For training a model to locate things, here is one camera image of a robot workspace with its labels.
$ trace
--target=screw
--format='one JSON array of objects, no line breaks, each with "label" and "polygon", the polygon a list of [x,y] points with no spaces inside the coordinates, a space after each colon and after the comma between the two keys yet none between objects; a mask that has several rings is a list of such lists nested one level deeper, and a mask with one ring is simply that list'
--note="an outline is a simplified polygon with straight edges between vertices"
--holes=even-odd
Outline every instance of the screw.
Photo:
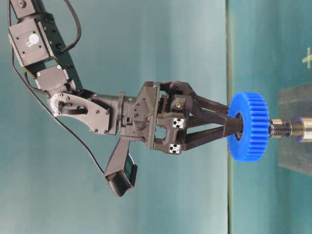
[{"label": "screw", "polygon": [[292,127],[289,123],[282,124],[270,124],[269,126],[270,136],[282,136],[289,137],[292,133]]},{"label": "screw", "polygon": [[24,8],[26,6],[26,2],[24,0],[19,1],[19,7]]}]

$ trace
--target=blue gear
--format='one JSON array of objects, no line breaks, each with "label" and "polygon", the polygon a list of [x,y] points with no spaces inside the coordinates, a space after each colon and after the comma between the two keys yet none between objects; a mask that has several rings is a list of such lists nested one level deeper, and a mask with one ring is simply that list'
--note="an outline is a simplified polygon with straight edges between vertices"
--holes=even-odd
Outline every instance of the blue gear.
[{"label": "blue gear", "polygon": [[237,93],[230,104],[230,117],[242,115],[244,128],[240,140],[235,134],[228,136],[232,157],[240,162],[256,162],[264,155],[269,141],[269,112],[261,94]]}]

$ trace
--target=robotic arm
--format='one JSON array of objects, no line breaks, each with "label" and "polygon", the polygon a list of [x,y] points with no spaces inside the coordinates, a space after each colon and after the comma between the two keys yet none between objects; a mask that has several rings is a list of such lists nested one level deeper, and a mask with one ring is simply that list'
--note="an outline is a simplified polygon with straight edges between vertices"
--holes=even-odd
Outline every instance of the robotic arm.
[{"label": "robotic arm", "polygon": [[[198,96],[185,82],[147,81],[137,97],[85,90],[69,54],[75,45],[65,46],[53,15],[46,12],[42,1],[9,0],[9,4],[18,19],[9,27],[11,46],[21,67],[35,80],[37,88],[33,89],[47,95],[54,117],[75,118],[94,134],[120,134],[103,174],[117,196],[135,185],[137,166],[129,154],[131,141],[140,141],[149,150],[178,155],[227,136],[239,140],[245,131],[241,115],[229,115],[228,106]],[[48,61],[55,65],[47,67]],[[220,127],[187,133],[189,128],[207,124]],[[166,129],[164,138],[156,138],[156,126]]]}]

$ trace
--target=black cable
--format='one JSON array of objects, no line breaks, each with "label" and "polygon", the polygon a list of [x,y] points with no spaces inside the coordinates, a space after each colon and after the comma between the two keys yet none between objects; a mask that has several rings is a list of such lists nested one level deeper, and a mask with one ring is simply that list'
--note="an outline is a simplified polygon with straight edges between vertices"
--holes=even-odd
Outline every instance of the black cable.
[{"label": "black cable", "polygon": [[[8,24],[9,27],[11,27],[11,2],[8,0]],[[17,71],[15,65],[14,65],[14,49],[13,46],[11,45],[11,66],[13,71],[16,73],[16,75],[20,78],[20,80],[23,82],[23,84],[26,86],[28,91],[31,93],[31,95],[37,100],[39,105],[49,114],[49,116],[55,120],[56,123],[58,123],[62,128],[64,128],[66,131],[68,131],[70,134],[72,134],[77,141],[79,141],[83,147],[88,151],[90,157],[92,158],[94,164],[98,168],[98,170],[101,172],[102,175],[104,175],[104,171],[102,170],[101,166],[99,165],[97,159],[94,157],[93,153],[89,149],[89,147],[71,130],[69,129],[66,125],[64,125],[60,120],[55,118],[51,111],[43,104],[43,102],[39,99],[39,97],[34,93],[34,91],[27,85],[26,81],[23,79],[23,77],[20,75],[20,73]]]},{"label": "black cable", "polygon": [[65,115],[86,115],[88,113],[88,110],[85,108],[77,108],[77,109],[68,109],[64,108],[65,103],[61,102],[58,105],[58,110]]},{"label": "black cable", "polygon": [[61,54],[72,49],[72,48],[74,48],[81,38],[81,24],[79,22],[78,16],[77,16],[73,6],[70,4],[69,0],[64,0],[64,1],[67,4],[67,6],[68,6],[68,8],[69,8],[70,12],[72,13],[73,18],[75,20],[75,23],[77,26],[77,36],[76,36],[76,39],[74,40],[74,42],[72,42],[71,44],[66,46],[63,50],[58,50]]}]

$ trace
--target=metal shaft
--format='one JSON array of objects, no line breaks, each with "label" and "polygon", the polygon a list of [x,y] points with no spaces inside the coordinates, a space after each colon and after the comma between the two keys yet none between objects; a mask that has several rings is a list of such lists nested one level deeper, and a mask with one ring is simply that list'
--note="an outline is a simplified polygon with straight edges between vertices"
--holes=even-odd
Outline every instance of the metal shaft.
[{"label": "metal shaft", "polygon": [[312,142],[312,118],[271,119],[270,138],[293,137],[298,142]]}]

